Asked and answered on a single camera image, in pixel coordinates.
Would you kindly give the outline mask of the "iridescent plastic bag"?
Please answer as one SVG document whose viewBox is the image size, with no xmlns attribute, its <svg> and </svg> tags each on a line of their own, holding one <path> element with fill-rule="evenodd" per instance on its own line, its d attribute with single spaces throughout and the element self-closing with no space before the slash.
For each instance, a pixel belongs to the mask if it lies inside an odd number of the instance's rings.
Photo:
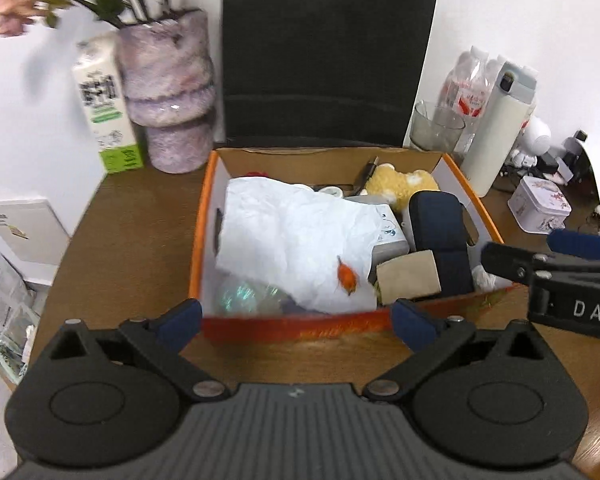
<svg viewBox="0 0 600 480">
<path fill-rule="evenodd" d="M 283 311 L 289 299 L 281 289 L 228 274 L 214 297 L 215 312 L 224 316 L 270 316 Z"/>
</svg>

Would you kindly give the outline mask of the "orange candy wrapper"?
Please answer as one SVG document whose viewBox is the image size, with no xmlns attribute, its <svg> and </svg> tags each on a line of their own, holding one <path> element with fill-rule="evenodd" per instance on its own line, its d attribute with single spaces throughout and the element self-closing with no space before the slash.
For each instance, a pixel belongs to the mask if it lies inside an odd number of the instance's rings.
<svg viewBox="0 0 600 480">
<path fill-rule="evenodd" d="M 358 289 L 358 274 L 338 257 L 337 278 L 339 286 L 351 296 Z"/>
</svg>

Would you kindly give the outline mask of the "navy zipper pouch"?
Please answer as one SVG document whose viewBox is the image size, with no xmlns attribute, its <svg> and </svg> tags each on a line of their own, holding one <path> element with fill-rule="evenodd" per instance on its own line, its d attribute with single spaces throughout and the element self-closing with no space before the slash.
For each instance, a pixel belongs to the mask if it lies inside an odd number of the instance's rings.
<svg viewBox="0 0 600 480">
<path fill-rule="evenodd" d="M 463 206 L 447 192 L 419 191 L 403 211 L 405 235 L 415 252 L 434 256 L 441 292 L 438 297 L 475 291 L 463 221 Z"/>
</svg>

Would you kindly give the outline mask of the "white tissue paper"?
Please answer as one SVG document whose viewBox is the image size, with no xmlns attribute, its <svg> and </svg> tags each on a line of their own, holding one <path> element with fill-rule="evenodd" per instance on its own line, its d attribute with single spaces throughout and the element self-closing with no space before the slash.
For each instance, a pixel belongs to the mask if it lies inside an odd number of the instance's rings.
<svg viewBox="0 0 600 480">
<path fill-rule="evenodd" d="M 234 178 L 226 188 L 215 263 L 225 273 L 281 289 L 306 310 L 373 311 L 377 299 L 368 274 L 380 228 L 373 205 L 304 184 Z M 351 296 L 339 286 L 338 257 L 358 274 Z"/>
</svg>

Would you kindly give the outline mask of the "white yellow plush sheep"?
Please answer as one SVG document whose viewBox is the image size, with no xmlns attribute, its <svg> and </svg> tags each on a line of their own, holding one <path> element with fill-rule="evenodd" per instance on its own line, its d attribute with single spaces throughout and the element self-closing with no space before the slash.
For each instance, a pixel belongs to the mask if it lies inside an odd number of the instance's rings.
<svg viewBox="0 0 600 480">
<path fill-rule="evenodd" d="M 438 192 L 440 188 L 428 171 L 419 169 L 404 174 L 390 164 L 382 164 L 368 178 L 364 190 L 368 195 L 384 198 L 394 212 L 401 212 L 416 193 Z"/>
</svg>

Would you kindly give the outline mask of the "red rose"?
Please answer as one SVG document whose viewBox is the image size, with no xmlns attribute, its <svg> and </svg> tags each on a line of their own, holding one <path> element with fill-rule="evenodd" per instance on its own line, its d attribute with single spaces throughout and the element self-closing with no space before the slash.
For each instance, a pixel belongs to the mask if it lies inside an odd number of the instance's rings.
<svg viewBox="0 0 600 480">
<path fill-rule="evenodd" d="M 244 178 L 269 178 L 266 172 L 251 171 L 243 175 Z"/>
</svg>

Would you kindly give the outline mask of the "white tin box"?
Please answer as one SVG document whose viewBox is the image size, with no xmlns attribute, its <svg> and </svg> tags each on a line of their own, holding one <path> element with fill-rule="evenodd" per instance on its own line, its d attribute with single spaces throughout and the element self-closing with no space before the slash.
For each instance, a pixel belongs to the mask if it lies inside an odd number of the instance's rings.
<svg viewBox="0 0 600 480">
<path fill-rule="evenodd" d="M 563 229 L 571 205 L 558 186 L 549 180 L 524 176 L 507 201 L 518 226 L 528 234 L 547 235 Z"/>
</svg>

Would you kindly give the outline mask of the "white round speaker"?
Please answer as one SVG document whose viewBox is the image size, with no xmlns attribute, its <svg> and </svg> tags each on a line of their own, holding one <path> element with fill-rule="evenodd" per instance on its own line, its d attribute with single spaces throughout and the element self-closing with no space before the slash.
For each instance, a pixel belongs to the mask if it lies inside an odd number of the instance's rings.
<svg viewBox="0 0 600 480">
<path fill-rule="evenodd" d="M 530 169 L 536 165 L 540 156 L 548 152 L 550 144 L 550 126 L 543 119 L 532 116 L 520 130 L 506 164 L 517 169 Z"/>
</svg>

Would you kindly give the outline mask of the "red cardboard box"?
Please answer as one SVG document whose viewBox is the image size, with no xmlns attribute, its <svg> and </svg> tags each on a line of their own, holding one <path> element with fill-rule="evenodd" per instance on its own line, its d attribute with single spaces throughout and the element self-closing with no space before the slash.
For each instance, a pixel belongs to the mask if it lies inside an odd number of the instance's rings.
<svg viewBox="0 0 600 480">
<path fill-rule="evenodd" d="M 473 266 L 498 228 L 453 159 L 405 148 L 218 148 L 204 174 L 194 231 L 189 293 L 202 305 L 201 331 L 213 342 L 279 342 L 381 332 L 389 312 L 367 281 L 381 215 L 317 193 L 346 188 L 373 159 L 401 172 L 426 170 L 465 207 L 478 233 Z M 276 285 L 304 315 L 229 315 L 220 307 L 226 276 Z"/>
</svg>

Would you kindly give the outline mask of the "clear glass cup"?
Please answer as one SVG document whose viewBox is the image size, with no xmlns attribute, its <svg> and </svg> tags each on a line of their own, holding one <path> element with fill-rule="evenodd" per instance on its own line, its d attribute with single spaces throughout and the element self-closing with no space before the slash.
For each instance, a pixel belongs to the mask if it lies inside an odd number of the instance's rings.
<svg viewBox="0 0 600 480">
<path fill-rule="evenodd" d="M 451 154 L 465 128 L 464 117 L 449 107 L 418 101 L 408 127 L 408 140 L 419 151 Z"/>
</svg>

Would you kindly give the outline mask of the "white thermos bottle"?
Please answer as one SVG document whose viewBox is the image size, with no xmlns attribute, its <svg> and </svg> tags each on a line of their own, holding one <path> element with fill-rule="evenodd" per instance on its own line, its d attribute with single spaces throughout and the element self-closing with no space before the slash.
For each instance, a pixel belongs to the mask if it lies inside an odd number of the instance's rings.
<svg viewBox="0 0 600 480">
<path fill-rule="evenodd" d="M 505 62 L 460 170 L 478 197 L 486 196 L 513 147 L 533 103 L 536 71 Z"/>
</svg>

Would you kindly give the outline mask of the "white book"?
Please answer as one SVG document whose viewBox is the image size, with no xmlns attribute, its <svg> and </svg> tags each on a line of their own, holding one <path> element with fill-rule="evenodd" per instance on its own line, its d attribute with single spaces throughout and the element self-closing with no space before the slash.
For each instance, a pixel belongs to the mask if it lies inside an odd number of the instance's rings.
<svg viewBox="0 0 600 480">
<path fill-rule="evenodd" d="M 0 237 L 23 262 L 59 266 L 70 236 L 47 200 L 0 202 Z"/>
</svg>

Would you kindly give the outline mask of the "left water bottle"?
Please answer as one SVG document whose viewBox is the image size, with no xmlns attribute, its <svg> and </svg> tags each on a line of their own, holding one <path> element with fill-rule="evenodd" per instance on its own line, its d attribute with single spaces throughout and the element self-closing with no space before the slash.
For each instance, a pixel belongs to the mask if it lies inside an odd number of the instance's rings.
<svg viewBox="0 0 600 480">
<path fill-rule="evenodd" d="M 465 131 L 454 148 L 457 158 L 466 155 L 474 140 L 478 122 L 504 62 L 501 55 L 491 58 L 488 52 L 472 46 L 460 54 L 442 84 L 438 105 L 450 108 L 465 122 Z"/>
</svg>

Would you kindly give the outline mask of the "purple ceramic vase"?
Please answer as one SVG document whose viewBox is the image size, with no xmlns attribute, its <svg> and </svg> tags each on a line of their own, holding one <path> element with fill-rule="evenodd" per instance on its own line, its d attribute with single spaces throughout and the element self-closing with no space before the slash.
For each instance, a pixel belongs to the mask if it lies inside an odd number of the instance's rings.
<svg viewBox="0 0 600 480">
<path fill-rule="evenodd" d="M 216 100 L 207 13 L 121 29 L 117 59 L 126 108 L 144 130 L 151 165 L 166 174 L 201 167 L 212 150 Z"/>
</svg>

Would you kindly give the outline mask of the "milk carton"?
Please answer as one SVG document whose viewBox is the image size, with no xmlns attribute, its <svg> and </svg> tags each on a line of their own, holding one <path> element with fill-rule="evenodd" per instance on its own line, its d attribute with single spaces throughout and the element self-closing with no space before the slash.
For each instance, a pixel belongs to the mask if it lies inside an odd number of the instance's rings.
<svg viewBox="0 0 600 480">
<path fill-rule="evenodd" d="M 117 34 L 106 32 L 78 44 L 72 66 L 82 110 L 108 174 L 143 168 L 123 95 L 117 64 Z"/>
</svg>

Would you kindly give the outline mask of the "black paper bag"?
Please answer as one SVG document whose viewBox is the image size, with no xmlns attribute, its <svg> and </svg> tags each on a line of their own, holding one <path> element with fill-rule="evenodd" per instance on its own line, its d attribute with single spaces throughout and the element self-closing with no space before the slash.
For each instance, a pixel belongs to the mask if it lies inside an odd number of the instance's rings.
<svg viewBox="0 0 600 480">
<path fill-rule="evenodd" d="M 223 0 L 231 146 L 399 146 L 437 0 Z"/>
</svg>

